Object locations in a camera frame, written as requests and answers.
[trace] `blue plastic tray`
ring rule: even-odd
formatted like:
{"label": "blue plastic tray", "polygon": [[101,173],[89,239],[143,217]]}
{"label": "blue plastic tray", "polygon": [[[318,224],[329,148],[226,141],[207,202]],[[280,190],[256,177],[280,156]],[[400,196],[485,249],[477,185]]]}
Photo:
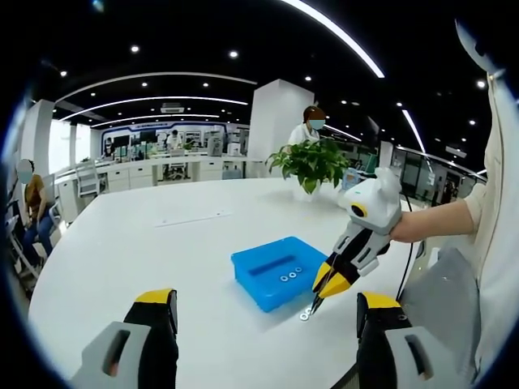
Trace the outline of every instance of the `blue plastic tray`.
{"label": "blue plastic tray", "polygon": [[[326,258],[327,255],[296,237],[286,237],[231,255],[236,281],[264,312],[311,290]],[[295,278],[290,278],[290,273],[295,273]]]}

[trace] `black cable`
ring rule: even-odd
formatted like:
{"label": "black cable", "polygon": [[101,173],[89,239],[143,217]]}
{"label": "black cable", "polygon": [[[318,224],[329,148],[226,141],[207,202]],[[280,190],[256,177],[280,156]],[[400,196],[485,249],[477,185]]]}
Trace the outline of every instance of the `black cable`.
{"label": "black cable", "polygon": [[[407,197],[407,194],[404,194],[404,196],[405,196],[405,200],[407,201],[407,206],[409,207],[409,212],[412,212],[413,209],[411,208],[411,203],[409,201],[409,197]],[[409,265],[411,263],[411,255],[413,254],[413,247],[414,247],[414,243],[411,243],[411,248],[409,250],[409,257],[407,257],[407,264],[405,265],[404,276],[402,277],[402,281],[400,282],[400,286],[398,287],[397,301],[400,300],[401,293],[403,292],[402,287],[404,286],[405,276],[407,276],[407,269],[409,269]]]}

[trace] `white counter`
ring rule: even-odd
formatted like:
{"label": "white counter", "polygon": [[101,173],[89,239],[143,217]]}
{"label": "white counter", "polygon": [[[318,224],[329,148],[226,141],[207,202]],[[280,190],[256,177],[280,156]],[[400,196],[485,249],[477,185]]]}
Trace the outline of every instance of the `white counter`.
{"label": "white counter", "polygon": [[261,311],[234,280],[230,256],[288,236],[329,254],[349,219],[336,196],[323,185],[314,203],[295,202],[280,178],[99,196],[43,268],[28,316],[36,339],[69,378],[84,347],[136,297],[175,288],[177,387],[329,389],[355,363],[357,292],[395,296],[410,245],[393,242],[377,269],[307,322],[298,318],[306,300]]}
{"label": "white counter", "polygon": [[[150,160],[135,160],[132,162],[123,162],[123,163],[109,163],[107,165],[106,162],[100,162],[99,167],[97,168],[98,174],[108,173],[111,171],[116,171],[120,169],[129,169],[129,168],[143,168],[149,166],[158,166],[158,165],[168,165],[168,164],[199,164],[200,162],[214,162],[214,161],[223,161],[223,162],[253,162],[260,163],[262,160],[258,158],[250,158],[247,156],[173,156],[167,158],[152,158]],[[68,170],[59,175],[59,178],[56,179],[55,184],[58,185],[62,182],[75,180],[75,171],[73,169]]]}

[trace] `sleeve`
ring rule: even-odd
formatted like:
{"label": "sleeve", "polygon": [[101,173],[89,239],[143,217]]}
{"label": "sleeve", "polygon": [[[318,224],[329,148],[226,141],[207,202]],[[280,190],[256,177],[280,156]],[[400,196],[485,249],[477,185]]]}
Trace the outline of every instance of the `sleeve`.
{"label": "sleeve", "polygon": [[36,190],[38,191],[38,193],[44,187],[43,180],[41,179],[41,176],[39,176],[38,174],[34,175],[34,186],[36,187]]}
{"label": "sleeve", "polygon": [[483,212],[483,202],[487,188],[483,184],[476,184],[470,194],[464,198],[467,207],[469,208],[470,217],[474,223],[474,231],[479,228],[479,221]]}
{"label": "sleeve", "polygon": [[292,146],[293,144],[299,144],[303,141],[301,131],[299,127],[296,127],[292,130],[292,134],[290,134],[288,144]]}

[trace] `green leaves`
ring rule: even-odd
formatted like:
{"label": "green leaves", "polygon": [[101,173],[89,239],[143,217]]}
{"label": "green leaves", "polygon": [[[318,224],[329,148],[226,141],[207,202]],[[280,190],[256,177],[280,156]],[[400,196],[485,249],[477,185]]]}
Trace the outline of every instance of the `green leaves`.
{"label": "green leaves", "polygon": [[274,152],[265,164],[270,162],[272,168],[280,167],[283,178],[290,175],[298,177],[299,185],[311,194],[318,182],[331,182],[337,187],[344,171],[350,165],[337,144],[331,139],[319,142],[305,140],[293,146],[282,146]]}

